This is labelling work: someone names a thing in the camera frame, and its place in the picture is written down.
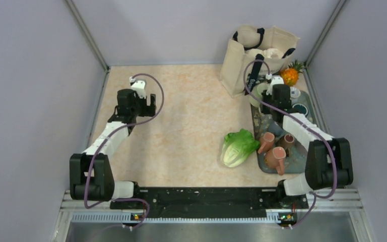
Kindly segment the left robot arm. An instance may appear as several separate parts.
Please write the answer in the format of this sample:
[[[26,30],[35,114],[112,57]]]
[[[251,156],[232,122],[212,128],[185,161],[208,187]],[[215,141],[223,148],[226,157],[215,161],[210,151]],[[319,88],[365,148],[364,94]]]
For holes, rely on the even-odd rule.
[[[156,95],[122,89],[117,92],[117,105],[101,135],[82,153],[69,159],[70,196],[73,200],[107,202],[122,199],[129,208],[141,203],[133,181],[116,181],[110,159],[137,125],[137,117],[156,117]]]

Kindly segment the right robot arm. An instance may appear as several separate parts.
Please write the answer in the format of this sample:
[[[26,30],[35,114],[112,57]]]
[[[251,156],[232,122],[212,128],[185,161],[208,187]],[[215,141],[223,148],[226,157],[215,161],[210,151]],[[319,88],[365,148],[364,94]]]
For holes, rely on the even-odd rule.
[[[352,184],[354,175],[349,141],[325,133],[293,108],[288,85],[270,86],[261,104],[307,152],[304,172],[278,184],[282,190],[276,192],[275,200],[280,207],[290,207],[296,196],[324,188],[331,188],[333,194],[337,187]]]

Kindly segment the pink mug small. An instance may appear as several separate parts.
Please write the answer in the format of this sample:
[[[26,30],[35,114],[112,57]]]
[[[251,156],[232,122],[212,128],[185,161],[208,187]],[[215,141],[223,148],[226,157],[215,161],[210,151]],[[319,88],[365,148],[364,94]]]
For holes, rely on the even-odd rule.
[[[271,132],[265,132],[259,139],[260,147],[258,149],[258,154],[263,154],[272,149],[275,143],[275,135]]]

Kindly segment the light green mug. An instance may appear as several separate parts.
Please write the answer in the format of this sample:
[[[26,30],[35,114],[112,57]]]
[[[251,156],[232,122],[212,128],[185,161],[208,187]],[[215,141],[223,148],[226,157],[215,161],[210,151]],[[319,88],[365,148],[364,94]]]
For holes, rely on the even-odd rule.
[[[260,101],[263,99],[263,92],[266,92],[269,84],[266,82],[257,84],[251,91],[252,95],[249,96],[249,102],[253,107],[259,108],[260,102],[255,98],[258,98]]]

